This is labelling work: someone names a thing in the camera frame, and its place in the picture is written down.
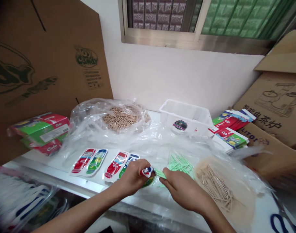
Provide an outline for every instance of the plastic tray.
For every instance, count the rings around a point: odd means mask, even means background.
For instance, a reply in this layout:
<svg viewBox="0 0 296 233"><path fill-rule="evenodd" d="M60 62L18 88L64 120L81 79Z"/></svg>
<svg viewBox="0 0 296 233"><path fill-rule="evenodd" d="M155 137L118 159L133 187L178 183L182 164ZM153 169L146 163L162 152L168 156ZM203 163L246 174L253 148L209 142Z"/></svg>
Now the plastic tray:
<svg viewBox="0 0 296 233"><path fill-rule="evenodd" d="M210 111L207 108L168 99L159 109L161 122L174 132L194 132L206 135L213 126Z"/></svg>

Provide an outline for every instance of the green window film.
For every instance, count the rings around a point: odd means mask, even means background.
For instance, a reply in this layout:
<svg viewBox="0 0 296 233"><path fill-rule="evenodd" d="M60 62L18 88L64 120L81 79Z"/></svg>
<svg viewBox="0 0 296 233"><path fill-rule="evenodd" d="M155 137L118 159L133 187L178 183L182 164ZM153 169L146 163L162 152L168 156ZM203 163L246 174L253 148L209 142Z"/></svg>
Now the green window film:
<svg viewBox="0 0 296 233"><path fill-rule="evenodd" d="M277 39L296 14L296 0L212 0L202 34Z"/></svg>

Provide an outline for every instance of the white wall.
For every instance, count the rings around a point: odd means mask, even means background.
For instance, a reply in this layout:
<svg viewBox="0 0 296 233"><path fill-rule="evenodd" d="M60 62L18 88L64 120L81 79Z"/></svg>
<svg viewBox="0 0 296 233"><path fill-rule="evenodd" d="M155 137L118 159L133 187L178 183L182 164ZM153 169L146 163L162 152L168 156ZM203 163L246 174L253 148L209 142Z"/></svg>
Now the white wall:
<svg viewBox="0 0 296 233"><path fill-rule="evenodd" d="M115 99L133 99L158 111L166 99L206 107L215 117L258 77L260 55L124 44L117 0L82 0L99 13Z"/></svg>

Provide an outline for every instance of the hand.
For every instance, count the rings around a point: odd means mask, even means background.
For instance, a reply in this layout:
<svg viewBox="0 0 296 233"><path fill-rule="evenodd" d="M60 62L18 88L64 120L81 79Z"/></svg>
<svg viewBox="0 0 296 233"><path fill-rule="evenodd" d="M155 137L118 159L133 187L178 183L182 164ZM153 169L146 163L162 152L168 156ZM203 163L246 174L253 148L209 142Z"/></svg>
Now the hand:
<svg viewBox="0 0 296 233"><path fill-rule="evenodd" d="M141 175L141 171L149 167L150 163L146 159L130 162L121 179L112 186L116 187L123 197L135 194L148 180L147 177Z"/></svg>
<svg viewBox="0 0 296 233"><path fill-rule="evenodd" d="M217 207L210 195L204 191L188 174L163 169L166 179L160 182L170 191L174 201L181 207L204 215L212 207Z"/></svg>

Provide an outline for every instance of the window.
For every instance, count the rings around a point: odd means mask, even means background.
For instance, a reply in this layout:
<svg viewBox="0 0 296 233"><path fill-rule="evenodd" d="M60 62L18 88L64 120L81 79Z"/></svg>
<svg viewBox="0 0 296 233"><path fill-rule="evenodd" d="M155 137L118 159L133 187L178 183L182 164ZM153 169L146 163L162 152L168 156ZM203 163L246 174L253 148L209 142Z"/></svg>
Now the window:
<svg viewBox="0 0 296 233"><path fill-rule="evenodd" d="M266 54L296 29L296 0L118 0L122 41Z"/></svg>

